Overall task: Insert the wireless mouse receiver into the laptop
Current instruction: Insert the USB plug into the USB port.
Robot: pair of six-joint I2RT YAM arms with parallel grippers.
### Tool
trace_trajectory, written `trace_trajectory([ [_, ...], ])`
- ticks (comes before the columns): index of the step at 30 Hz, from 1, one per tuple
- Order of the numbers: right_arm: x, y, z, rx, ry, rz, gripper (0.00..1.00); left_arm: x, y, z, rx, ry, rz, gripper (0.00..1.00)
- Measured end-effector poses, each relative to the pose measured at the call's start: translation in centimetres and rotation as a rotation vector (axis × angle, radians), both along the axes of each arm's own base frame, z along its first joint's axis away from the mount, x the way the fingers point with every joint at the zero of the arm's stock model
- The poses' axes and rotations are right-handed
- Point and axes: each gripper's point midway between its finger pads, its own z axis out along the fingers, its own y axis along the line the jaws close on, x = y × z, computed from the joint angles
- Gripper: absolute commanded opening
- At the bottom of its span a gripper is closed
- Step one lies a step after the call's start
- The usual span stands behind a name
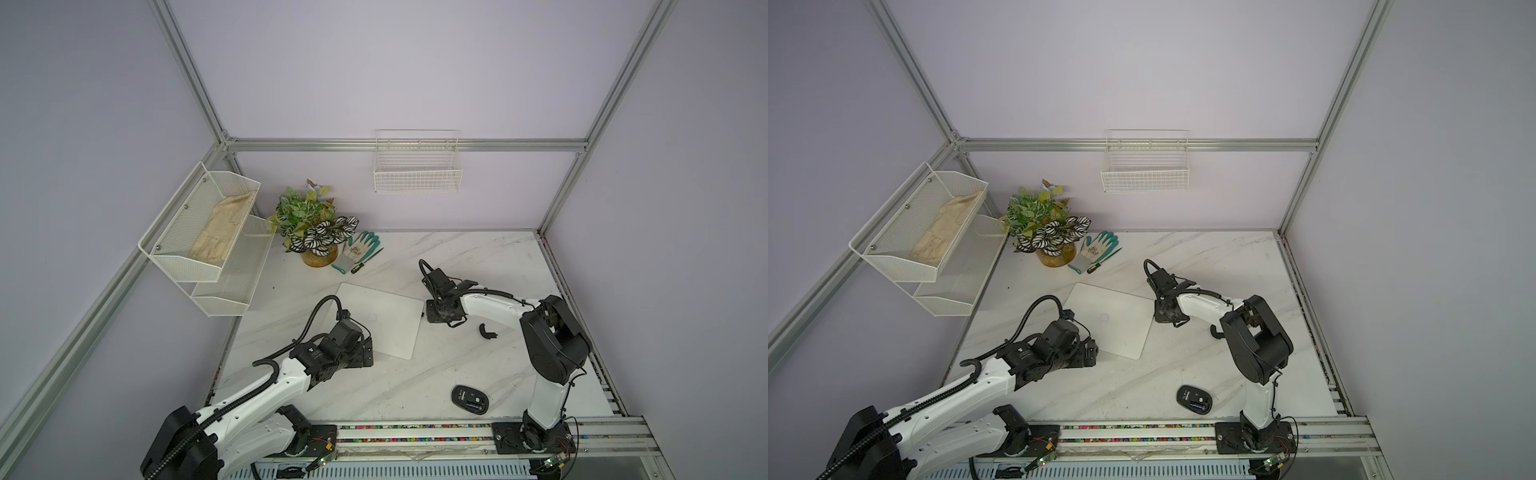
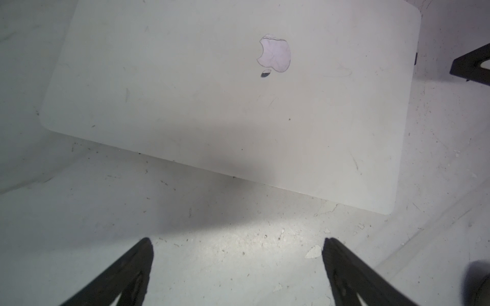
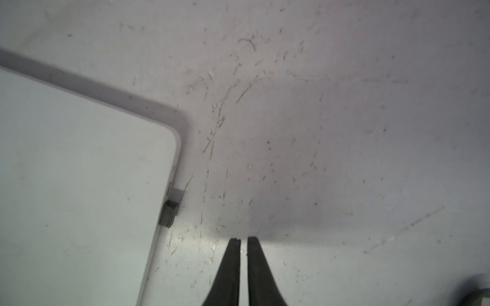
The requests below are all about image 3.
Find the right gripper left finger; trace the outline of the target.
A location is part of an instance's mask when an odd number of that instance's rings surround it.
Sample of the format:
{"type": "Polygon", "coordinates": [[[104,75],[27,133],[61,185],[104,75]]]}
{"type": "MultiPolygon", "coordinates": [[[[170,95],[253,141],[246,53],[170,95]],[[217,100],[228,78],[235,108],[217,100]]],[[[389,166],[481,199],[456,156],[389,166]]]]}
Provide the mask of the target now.
{"type": "Polygon", "coordinates": [[[241,272],[241,240],[231,238],[203,306],[238,306],[241,272]]]}

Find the small black usb receiver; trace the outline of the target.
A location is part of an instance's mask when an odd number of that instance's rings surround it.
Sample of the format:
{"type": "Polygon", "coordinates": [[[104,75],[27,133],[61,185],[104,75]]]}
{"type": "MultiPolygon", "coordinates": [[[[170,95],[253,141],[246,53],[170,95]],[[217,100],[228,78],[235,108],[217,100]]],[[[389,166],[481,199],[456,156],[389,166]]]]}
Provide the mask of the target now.
{"type": "Polygon", "coordinates": [[[180,203],[167,200],[163,204],[162,212],[159,219],[159,225],[170,228],[174,223],[175,217],[179,210],[179,206],[180,203]]]}

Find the white laptop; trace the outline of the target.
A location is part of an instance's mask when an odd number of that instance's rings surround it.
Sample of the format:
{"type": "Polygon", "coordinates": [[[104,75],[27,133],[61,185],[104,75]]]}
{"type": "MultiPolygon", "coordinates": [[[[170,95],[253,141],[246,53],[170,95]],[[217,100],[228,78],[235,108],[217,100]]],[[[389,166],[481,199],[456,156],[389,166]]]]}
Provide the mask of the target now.
{"type": "Polygon", "coordinates": [[[139,305],[177,131],[1,70],[1,304],[139,305]]]}

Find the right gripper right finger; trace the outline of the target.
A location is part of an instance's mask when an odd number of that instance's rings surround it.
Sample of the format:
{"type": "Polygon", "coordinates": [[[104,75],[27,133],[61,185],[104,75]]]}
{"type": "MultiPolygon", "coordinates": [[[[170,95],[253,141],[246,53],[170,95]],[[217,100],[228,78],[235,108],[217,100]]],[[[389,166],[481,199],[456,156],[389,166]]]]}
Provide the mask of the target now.
{"type": "Polygon", "coordinates": [[[248,296],[250,306],[286,306],[257,237],[248,237],[248,296]]]}

